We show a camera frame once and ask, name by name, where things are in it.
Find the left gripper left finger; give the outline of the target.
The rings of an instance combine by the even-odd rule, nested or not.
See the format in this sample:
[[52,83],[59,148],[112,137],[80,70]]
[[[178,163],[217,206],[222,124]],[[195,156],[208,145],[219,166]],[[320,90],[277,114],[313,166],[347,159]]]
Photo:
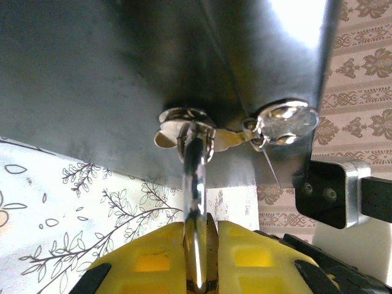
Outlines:
[[187,294],[183,223],[168,224],[104,255],[69,294]]

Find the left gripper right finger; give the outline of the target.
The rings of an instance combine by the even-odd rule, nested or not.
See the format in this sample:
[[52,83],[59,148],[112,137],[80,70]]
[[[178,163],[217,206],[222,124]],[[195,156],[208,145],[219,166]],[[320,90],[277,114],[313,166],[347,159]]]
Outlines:
[[392,294],[392,287],[293,235],[218,223],[219,294]]

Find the starry night painted box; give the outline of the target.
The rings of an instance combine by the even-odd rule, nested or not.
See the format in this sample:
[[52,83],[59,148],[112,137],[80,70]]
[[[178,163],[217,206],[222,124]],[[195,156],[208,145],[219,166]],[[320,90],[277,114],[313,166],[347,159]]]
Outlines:
[[0,0],[0,135],[181,186],[159,115],[320,109],[342,0]]

